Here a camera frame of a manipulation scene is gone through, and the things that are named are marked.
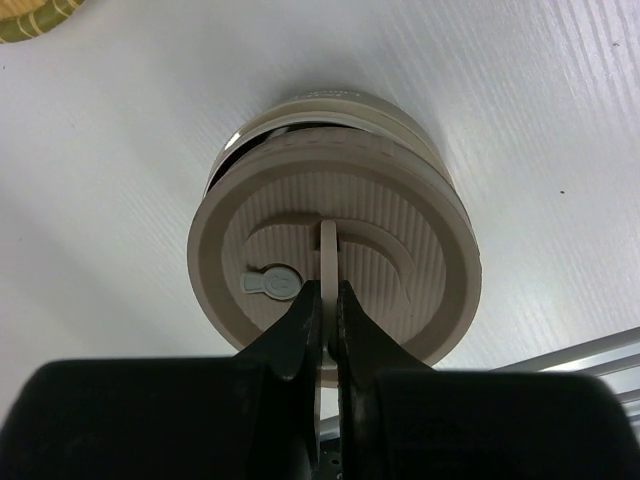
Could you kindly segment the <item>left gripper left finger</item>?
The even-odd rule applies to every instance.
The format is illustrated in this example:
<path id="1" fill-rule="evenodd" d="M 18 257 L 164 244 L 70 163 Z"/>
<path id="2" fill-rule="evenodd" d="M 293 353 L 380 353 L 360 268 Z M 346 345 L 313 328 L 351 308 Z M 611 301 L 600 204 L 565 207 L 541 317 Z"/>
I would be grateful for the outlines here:
<path id="1" fill-rule="evenodd" d="M 309 479 L 321 298 L 231 357 L 82 359 L 34 372 L 1 429 L 5 479 Z"/>

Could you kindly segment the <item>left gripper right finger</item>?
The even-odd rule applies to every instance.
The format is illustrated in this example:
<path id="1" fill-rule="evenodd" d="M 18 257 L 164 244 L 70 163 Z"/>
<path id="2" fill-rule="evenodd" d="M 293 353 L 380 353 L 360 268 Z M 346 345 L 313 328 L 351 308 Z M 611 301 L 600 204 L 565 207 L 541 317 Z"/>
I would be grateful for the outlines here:
<path id="1" fill-rule="evenodd" d="M 600 380 L 437 371 L 339 287 L 335 333 L 347 479 L 635 479 L 639 445 Z"/>

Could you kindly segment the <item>brown smiley lid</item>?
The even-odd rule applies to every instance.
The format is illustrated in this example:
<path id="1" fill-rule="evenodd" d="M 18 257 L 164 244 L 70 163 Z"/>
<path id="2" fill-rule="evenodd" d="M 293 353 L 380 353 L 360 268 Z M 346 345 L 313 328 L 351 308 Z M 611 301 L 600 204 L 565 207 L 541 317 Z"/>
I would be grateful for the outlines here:
<path id="1" fill-rule="evenodd" d="M 450 183 L 412 150 L 319 126 L 271 136 L 212 183 L 187 243 L 216 330 L 256 373 L 260 455 L 319 462 L 318 402 L 338 392 L 347 477 L 392 472 L 400 398 L 470 327 L 479 249 Z"/>

